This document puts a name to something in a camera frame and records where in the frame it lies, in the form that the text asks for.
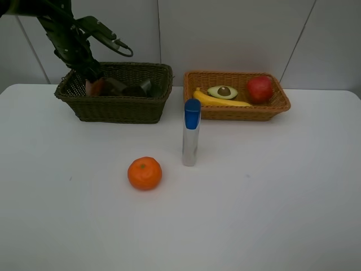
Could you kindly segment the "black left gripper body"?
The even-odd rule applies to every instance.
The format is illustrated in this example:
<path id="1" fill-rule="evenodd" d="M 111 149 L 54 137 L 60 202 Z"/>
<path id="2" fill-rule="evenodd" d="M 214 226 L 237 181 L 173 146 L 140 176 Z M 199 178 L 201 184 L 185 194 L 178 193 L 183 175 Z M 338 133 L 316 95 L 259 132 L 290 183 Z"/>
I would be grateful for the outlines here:
<path id="1" fill-rule="evenodd" d="M 56 41 L 53 45 L 55 48 L 54 54 L 61 59 L 68 68 L 78 73 L 80 73 L 83 67 L 100 67 L 99 62 L 93 58 L 88 40 L 66 38 L 65 41 Z"/>

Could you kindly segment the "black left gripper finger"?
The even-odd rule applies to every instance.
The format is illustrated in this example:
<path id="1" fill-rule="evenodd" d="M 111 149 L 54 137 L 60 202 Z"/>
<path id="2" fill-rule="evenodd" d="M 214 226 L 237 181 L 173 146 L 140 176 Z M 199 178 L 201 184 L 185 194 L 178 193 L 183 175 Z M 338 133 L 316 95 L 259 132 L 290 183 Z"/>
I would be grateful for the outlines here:
<path id="1" fill-rule="evenodd" d="M 102 78 L 102 71 L 98 66 L 87 66 L 81 68 L 80 73 L 89 82 L 95 82 Z"/>

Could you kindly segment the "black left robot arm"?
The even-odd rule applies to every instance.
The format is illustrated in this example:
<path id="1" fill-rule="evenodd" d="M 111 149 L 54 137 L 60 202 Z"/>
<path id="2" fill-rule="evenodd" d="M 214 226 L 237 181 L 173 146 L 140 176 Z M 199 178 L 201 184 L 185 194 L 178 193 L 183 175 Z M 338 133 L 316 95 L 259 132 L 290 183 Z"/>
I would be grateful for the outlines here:
<path id="1" fill-rule="evenodd" d="M 71 1 L 1 1 L 1 15 L 37 18 L 54 47 L 54 54 L 90 82 L 100 79 L 88 38 L 94 34 L 74 18 Z"/>

